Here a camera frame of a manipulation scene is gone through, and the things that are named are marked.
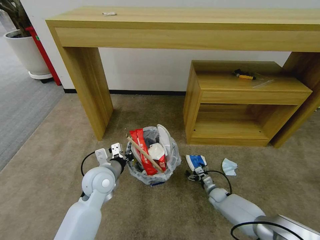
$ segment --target red package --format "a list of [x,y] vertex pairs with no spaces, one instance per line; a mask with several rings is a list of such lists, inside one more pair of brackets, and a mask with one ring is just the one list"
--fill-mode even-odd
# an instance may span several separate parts
[[[143,139],[143,129],[136,129],[135,131],[129,131],[129,133],[135,143],[138,144],[146,153],[148,153],[146,143]],[[144,170],[146,170],[147,175],[154,175],[158,173],[158,171],[152,166],[151,162],[142,153],[140,153],[140,156],[142,166]]]
[[164,155],[158,160],[158,164],[164,172],[167,170]]

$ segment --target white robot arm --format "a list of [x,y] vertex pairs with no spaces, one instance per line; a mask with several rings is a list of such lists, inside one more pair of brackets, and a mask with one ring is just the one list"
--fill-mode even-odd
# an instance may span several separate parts
[[111,146],[112,157],[107,160],[105,149],[95,151],[99,167],[89,170],[82,179],[83,193],[66,213],[55,240],[94,239],[100,222],[101,206],[113,196],[118,178],[126,162],[133,159],[130,155],[121,155],[120,143]]
[[[122,154],[119,143],[113,144],[111,148],[112,157],[108,158],[109,160],[104,149],[95,152],[100,166],[89,170],[84,175],[83,194],[79,201],[69,208],[55,240],[93,240],[95,238],[101,222],[101,206],[112,198],[126,162],[133,159],[132,155]],[[230,193],[223,188],[218,188],[208,172],[205,166],[199,166],[192,174],[188,174],[188,179],[200,181],[203,184],[209,195],[209,202],[234,225],[231,229],[234,239],[238,240],[233,235],[233,231],[239,228],[244,234],[258,237],[260,240],[320,240],[320,233],[290,218],[281,215],[273,218],[266,217],[257,205],[232,194],[231,185],[229,185]]]
[[233,230],[239,228],[244,234],[261,240],[320,240],[320,233],[313,229],[282,215],[266,217],[254,203],[218,188],[205,169],[204,166],[195,168],[188,179],[202,182],[209,202],[234,225],[231,235],[235,239]]

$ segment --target wooden console table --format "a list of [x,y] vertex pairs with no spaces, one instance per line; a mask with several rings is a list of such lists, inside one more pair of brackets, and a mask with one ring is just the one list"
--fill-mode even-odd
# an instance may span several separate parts
[[313,93],[275,147],[320,105],[320,9],[82,7],[46,22],[98,140],[113,111],[98,47],[291,51],[283,69]]

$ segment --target plant pot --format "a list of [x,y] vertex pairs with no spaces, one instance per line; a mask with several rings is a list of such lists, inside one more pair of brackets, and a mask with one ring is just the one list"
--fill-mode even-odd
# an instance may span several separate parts
[[32,37],[14,37],[19,34],[20,30],[14,30],[6,33],[4,38],[11,46],[22,65],[29,71],[30,77],[33,79],[52,78]]

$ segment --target potted plant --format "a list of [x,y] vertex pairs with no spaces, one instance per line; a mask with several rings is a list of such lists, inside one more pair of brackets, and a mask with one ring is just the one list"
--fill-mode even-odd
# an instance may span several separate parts
[[0,9],[9,15],[17,28],[17,30],[6,33],[4,38],[28,70],[30,77],[41,80],[52,78],[33,38],[26,30],[31,26],[31,22],[20,0],[0,0]]

